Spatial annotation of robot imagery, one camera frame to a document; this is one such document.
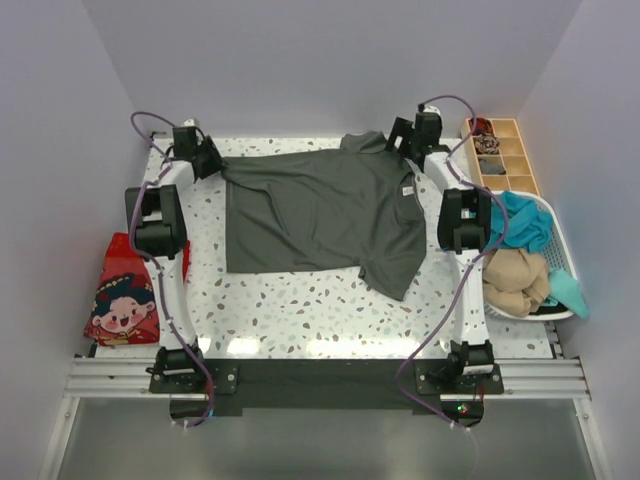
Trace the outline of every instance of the black cartoon hair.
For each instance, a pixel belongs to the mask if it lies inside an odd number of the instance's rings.
[[[144,275],[125,273],[105,280],[98,287],[91,316],[105,315],[111,309],[111,302],[121,297],[131,297],[140,305],[155,300],[153,288]]]

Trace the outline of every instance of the wooden organizer box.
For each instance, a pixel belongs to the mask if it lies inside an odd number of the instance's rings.
[[[465,119],[460,130],[464,137],[471,130],[469,121]],[[529,192],[540,195],[538,184],[533,176],[529,157],[522,144],[522,137],[518,124],[514,118],[487,118],[493,126],[493,134],[500,141],[499,155],[484,155],[477,153],[475,138],[465,142],[465,152],[469,162],[471,179],[491,190],[513,190],[516,192]],[[479,161],[484,158],[487,162],[501,165],[506,170],[506,175],[485,175],[480,171]]]

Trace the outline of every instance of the red bag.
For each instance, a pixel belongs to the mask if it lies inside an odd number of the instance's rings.
[[[188,267],[189,242],[184,250],[183,279]],[[144,261],[129,247],[126,233],[114,234],[84,335],[102,346],[156,343],[160,338],[158,308]]]

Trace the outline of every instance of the gray shirt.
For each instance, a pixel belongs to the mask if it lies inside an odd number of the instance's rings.
[[[361,266],[402,300],[424,260],[414,175],[382,133],[346,135],[339,149],[226,158],[227,271],[301,272]]]

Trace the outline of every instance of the shirt sleeve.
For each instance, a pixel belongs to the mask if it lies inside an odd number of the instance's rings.
[[[379,259],[364,260],[358,276],[380,293],[402,301],[422,265],[425,253],[401,252]]]

